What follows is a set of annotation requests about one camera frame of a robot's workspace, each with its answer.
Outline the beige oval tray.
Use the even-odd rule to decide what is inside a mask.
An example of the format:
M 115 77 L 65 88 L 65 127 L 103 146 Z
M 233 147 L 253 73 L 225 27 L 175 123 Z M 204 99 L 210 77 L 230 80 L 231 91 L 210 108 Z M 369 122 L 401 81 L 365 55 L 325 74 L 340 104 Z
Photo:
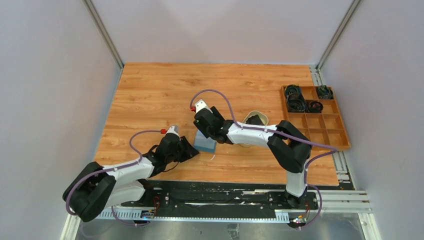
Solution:
M 246 125 L 258 125 L 260 127 L 265 127 L 268 123 L 268 117 L 257 110 L 249 112 L 244 120 L 239 122 L 242 127 L 245 127 Z M 268 148 L 263 134 L 259 131 L 243 128 L 241 132 L 243 133 L 243 139 L 240 140 L 238 144 L 242 147 L 250 148 L 253 146 L 259 146 Z

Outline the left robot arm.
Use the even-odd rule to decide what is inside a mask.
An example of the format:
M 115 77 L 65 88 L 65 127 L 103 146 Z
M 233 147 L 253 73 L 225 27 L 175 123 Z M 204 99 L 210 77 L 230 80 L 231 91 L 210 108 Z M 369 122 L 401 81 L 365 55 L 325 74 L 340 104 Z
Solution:
M 127 202 L 152 207 L 156 212 L 163 200 L 148 179 L 167 172 L 168 164 L 183 163 L 200 153 L 185 136 L 171 129 L 161 129 L 159 133 L 163 138 L 147 153 L 141 153 L 133 145 L 133 139 L 141 132 L 130 138 L 129 146 L 139 155 L 134 160 L 114 165 L 100 165 L 96 161 L 87 164 L 62 195 L 66 211 L 85 223 L 104 209 Z

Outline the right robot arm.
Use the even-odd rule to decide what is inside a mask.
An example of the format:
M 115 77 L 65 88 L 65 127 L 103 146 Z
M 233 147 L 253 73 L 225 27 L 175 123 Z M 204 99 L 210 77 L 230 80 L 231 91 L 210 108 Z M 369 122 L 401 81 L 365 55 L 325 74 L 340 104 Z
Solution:
M 254 125 L 225 120 L 213 106 L 193 106 L 194 125 L 206 137 L 219 144 L 245 144 L 270 149 L 278 164 L 287 172 L 285 201 L 292 209 L 298 209 L 306 201 L 308 189 L 305 165 L 312 147 L 308 138 L 293 124 L 282 120 L 276 125 Z

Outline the blue card holder wallet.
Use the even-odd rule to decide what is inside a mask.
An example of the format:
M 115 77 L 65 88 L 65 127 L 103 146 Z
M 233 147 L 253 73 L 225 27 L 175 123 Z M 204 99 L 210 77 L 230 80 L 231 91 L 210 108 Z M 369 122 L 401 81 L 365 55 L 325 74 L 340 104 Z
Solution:
M 196 131 L 193 147 L 206 153 L 215 153 L 217 142 L 210 137 L 205 137 L 200 130 Z

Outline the black card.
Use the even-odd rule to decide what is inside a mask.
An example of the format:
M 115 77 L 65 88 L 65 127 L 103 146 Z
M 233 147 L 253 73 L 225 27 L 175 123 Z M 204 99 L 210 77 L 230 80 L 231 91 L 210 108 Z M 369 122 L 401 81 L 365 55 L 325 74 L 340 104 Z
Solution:
M 258 125 L 258 126 L 265 125 L 265 123 L 263 122 L 263 120 L 260 118 L 258 114 L 250 116 L 245 123 L 248 125 Z

